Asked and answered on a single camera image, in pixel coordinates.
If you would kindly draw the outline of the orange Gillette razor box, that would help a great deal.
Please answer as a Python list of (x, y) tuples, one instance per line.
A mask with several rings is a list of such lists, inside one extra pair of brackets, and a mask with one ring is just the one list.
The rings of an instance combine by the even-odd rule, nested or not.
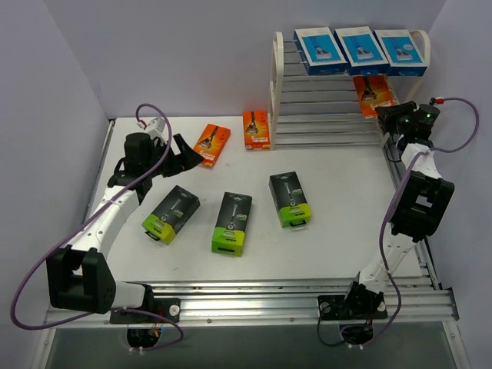
[(242, 114), (244, 147), (247, 150), (267, 150), (271, 146), (266, 111), (244, 111)]
[(204, 128), (193, 147), (193, 150), (203, 158), (201, 165), (212, 168), (216, 164), (230, 135), (231, 130), (226, 127), (208, 124)]
[(395, 105), (386, 75), (358, 75), (353, 77), (353, 83), (365, 118), (377, 117), (376, 108)]

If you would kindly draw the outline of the blue white Harry's razor box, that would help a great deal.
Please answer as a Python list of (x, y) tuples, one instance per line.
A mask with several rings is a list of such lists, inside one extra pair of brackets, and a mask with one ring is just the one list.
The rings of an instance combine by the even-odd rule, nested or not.
[(337, 28), (334, 37), (347, 59), (347, 73), (386, 75), (389, 61), (368, 26)]

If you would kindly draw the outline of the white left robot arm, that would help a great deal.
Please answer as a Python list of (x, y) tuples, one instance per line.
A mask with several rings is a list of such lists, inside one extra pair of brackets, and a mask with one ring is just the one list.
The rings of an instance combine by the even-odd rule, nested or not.
[(108, 179), (94, 220), (46, 260), (52, 307), (95, 314), (127, 308), (137, 322), (154, 316), (155, 299), (150, 287), (117, 281), (106, 257), (120, 230), (150, 191), (154, 177), (178, 175), (202, 162), (203, 158), (180, 134), (172, 138), (178, 153), (163, 138), (147, 133), (127, 135), (125, 155)]

